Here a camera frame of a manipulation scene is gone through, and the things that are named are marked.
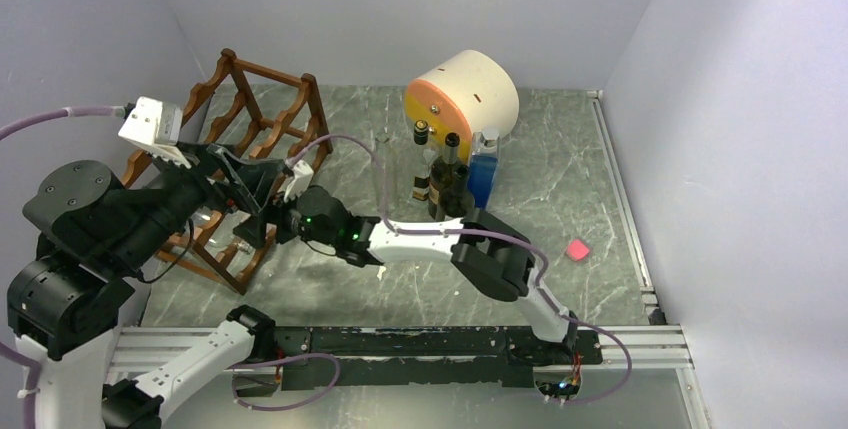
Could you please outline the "clear glass wine bottle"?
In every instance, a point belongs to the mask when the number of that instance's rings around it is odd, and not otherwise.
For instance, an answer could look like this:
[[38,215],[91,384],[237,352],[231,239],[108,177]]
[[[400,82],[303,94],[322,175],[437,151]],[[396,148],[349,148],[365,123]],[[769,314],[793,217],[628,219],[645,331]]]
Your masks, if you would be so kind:
[[254,253],[254,248],[250,244],[233,233],[233,229],[247,218],[248,214],[242,211],[220,214],[208,208],[201,208],[192,215],[198,231],[210,231],[204,247],[213,255],[228,249],[231,245],[241,253],[249,255]]

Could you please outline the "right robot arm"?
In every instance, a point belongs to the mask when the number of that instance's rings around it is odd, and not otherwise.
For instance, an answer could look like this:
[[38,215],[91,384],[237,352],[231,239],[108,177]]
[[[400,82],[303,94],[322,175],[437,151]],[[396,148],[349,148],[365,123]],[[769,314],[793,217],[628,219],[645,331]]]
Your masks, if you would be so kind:
[[447,261],[482,295],[515,304],[548,361],[565,362],[578,348],[575,316],[543,280],[547,256],[483,209],[436,222],[400,222],[386,215],[355,215],[317,185],[290,199],[272,197],[259,203],[246,195],[229,203],[247,213],[233,233],[253,247],[259,247],[268,226],[274,226],[278,243],[319,243],[356,267]]

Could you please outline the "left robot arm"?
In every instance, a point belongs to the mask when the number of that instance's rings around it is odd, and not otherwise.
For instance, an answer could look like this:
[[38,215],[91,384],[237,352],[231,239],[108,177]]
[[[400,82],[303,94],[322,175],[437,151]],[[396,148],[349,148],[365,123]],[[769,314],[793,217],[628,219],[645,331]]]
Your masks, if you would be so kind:
[[159,428],[220,372],[277,354],[274,321],[242,306],[170,362],[107,382],[119,313],[143,265],[173,233],[192,230],[201,208],[248,213],[247,240],[261,245],[261,212],[277,177],[291,173],[287,161],[240,159],[218,144],[180,143],[176,152],[140,189],[100,162],[69,163],[25,205],[40,235],[35,259],[8,288],[16,344],[1,352],[25,369],[26,427]]

